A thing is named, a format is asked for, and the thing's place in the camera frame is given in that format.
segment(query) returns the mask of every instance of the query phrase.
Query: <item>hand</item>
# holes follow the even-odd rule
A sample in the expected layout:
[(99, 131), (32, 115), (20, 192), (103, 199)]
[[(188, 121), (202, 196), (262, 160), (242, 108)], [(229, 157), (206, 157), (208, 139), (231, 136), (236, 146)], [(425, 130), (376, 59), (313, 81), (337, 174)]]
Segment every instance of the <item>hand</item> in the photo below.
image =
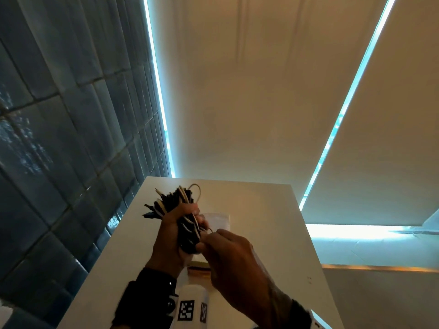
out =
[(201, 233), (196, 245), (209, 262), (212, 285), (229, 304), (262, 328), (288, 321), (292, 300), (258, 265), (250, 242), (227, 230)]
[(167, 273), (174, 278), (179, 276), (183, 268), (190, 263), (193, 255), (182, 251), (177, 243), (177, 220), (183, 215), (194, 214), (198, 224), (207, 228), (207, 221), (199, 213), (197, 204), (179, 204), (163, 216), (146, 268)]

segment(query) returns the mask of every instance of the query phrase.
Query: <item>blue light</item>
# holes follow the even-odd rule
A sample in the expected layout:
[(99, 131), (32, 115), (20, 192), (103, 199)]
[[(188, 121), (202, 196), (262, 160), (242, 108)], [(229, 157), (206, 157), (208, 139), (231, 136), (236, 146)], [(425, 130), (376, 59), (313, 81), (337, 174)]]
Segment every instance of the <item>blue light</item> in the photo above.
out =
[(311, 189), (313, 188), (313, 185), (317, 179), (317, 176), (320, 172), (320, 169), (323, 165), (323, 162), (326, 159), (326, 156), (329, 152), (329, 149), (331, 148), (331, 145), (334, 141), (335, 136), (337, 135), (338, 129), (340, 128), (340, 125), (342, 124), (343, 118), (345, 117), (346, 111), (348, 110), (349, 104), (351, 103), (352, 98), (354, 97), (355, 90), (358, 87), (359, 81), (361, 80), (361, 77), (363, 76), (364, 70), (366, 69), (367, 63), (369, 62), (370, 56), (372, 55), (372, 52), (374, 51), (375, 45), (377, 44), (378, 38), (381, 34), (381, 31), (384, 27), (385, 22), (387, 21), (387, 18), (390, 14), (390, 10), (392, 10), (393, 4), (395, 3), (395, 0), (387, 0), (387, 3), (384, 7), (383, 13), (381, 14), (381, 18), (378, 21), (377, 27), (375, 28), (374, 34), (372, 35), (372, 38), (369, 42), (369, 46), (367, 46), (366, 52), (364, 53), (363, 59), (361, 60), (361, 63), (359, 64), (357, 73), (355, 74), (354, 80), (351, 84), (351, 87), (348, 91), (348, 95), (346, 96), (345, 102), (343, 103), (342, 109), (340, 110), (340, 114), (337, 117), (337, 120), (335, 122), (334, 127), (332, 128), (331, 134), (329, 135), (328, 141), (326, 142), (325, 148), (323, 149), (322, 155), (320, 156), (319, 162), (317, 163), (316, 169), (314, 170), (313, 176), (311, 177), (310, 183), (308, 184), (308, 187), (305, 190), (305, 193), (303, 195), (302, 200), (299, 204), (299, 209), (302, 211), (303, 206), (305, 205), (306, 199), (308, 198)]
[(169, 144), (168, 126), (166, 124), (165, 109), (163, 108), (162, 87), (160, 86), (160, 78), (158, 77), (158, 68), (157, 68), (157, 59), (155, 57), (154, 39), (152, 38), (151, 18), (149, 17), (148, 1), (143, 0), (143, 2), (145, 4), (146, 22), (148, 25), (149, 41), (151, 42), (152, 62), (154, 64), (155, 81), (157, 82), (158, 101), (160, 103), (160, 110), (162, 111), (163, 128), (165, 131), (165, 138), (166, 138), (166, 148), (168, 150), (168, 155), (169, 155), (169, 165), (171, 167), (171, 176), (173, 178), (175, 178), (174, 163), (173, 163), (172, 154), (171, 154), (171, 145)]

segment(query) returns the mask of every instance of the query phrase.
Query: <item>white table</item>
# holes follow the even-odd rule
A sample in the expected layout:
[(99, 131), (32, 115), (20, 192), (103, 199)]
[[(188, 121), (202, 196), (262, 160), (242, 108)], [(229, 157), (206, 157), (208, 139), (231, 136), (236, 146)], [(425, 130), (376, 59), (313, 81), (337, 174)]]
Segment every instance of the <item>white table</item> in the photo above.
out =
[[(159, 220), (145, 219), (145, 203), (178, 185), (201, 187), (201, 212), (230, 214), (231, 231), (250, 240), (276, 285), (333, 329), (343, 324), (321, 264), (289, 185), (147, 177), (119, 226), (67, 310), (59, 329), (108, 329), (130, 280), (151, 256)], [(187, 282), (187, 272), (178, 284)], [(247, 329), (251, 321), (234, 310), (203, 279), (191, 279), (210, 292), (208, 328)]]

